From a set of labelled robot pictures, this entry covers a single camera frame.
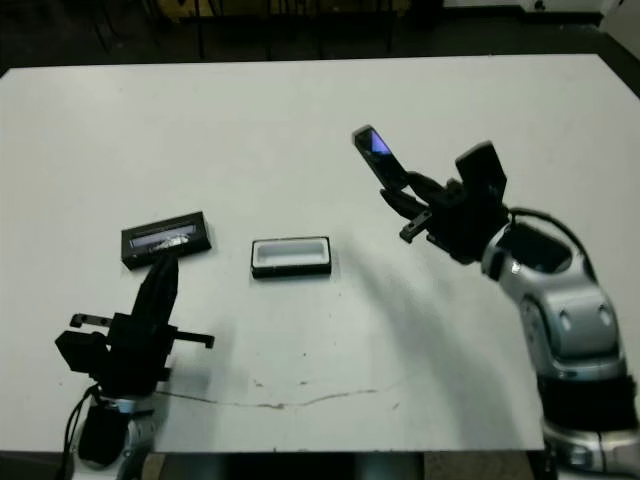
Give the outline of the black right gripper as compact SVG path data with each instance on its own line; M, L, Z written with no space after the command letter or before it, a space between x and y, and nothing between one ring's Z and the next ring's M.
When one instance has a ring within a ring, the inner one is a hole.
M502 195L491 186L475 188L454 179L441 186L414 171L406 179L424 203L402 190L383 188L380 194L391 209L410 220L400 232L407 243L425 233L429 242L468 265L481 260L491 238L508 223Z

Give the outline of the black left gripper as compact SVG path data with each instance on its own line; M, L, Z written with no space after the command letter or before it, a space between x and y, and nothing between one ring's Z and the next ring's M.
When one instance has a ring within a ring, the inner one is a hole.
M200 343L214 337L169 323L178 291L178 260L159 258L138 290L130 314L111 318L76 313L70 320L69 368L93 379L106 396L148 396L169 379L166 365L175 341Z

